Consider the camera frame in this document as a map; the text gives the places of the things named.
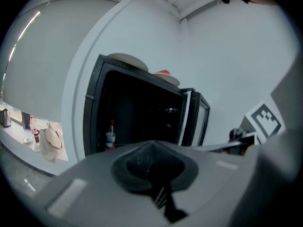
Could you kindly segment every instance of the white wall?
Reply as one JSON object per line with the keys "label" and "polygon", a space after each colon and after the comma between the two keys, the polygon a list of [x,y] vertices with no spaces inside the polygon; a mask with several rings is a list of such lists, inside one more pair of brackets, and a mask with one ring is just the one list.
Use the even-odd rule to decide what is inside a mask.
{"label": "white wall", "polygon": [[98,55],[127,53],[142,60],[151,73],[169,67],[173,74],[178,71],[180,59],[179,33],[179,23],[173,16],[145,0],[125,0],[97,22],[79,47],[63,94],[63,131],[68,132],[64,140],[73,142],[79,159],[84,158],[85,94]]}
{"label": "white wall", "polygon": [[[86,34],[115,5],[108,0],[59,0],[42,9],[9,62],[3,101],[34,116],[60,122],[71,61]],[[14,32],[19,35],[22,30]]]}
{"label": "white wall", "polygon": [[227,142],[245,113],[261,100],[273,103],[270,93],[299,44],[278,7],[239,0],[195,15],[184,29],[190,36],[183,46],[190,75],[183,86],[194,87],[211,106],[204,144]]}

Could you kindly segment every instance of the bag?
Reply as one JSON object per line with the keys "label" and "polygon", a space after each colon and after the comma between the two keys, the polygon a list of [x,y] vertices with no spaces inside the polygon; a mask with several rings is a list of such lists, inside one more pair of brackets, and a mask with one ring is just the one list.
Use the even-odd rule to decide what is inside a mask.
{"label": "bag", "polygon": [[54,160],[62,149],[62,141],[57,131],[51,125],[40,131],[40,150],[44,159]]}

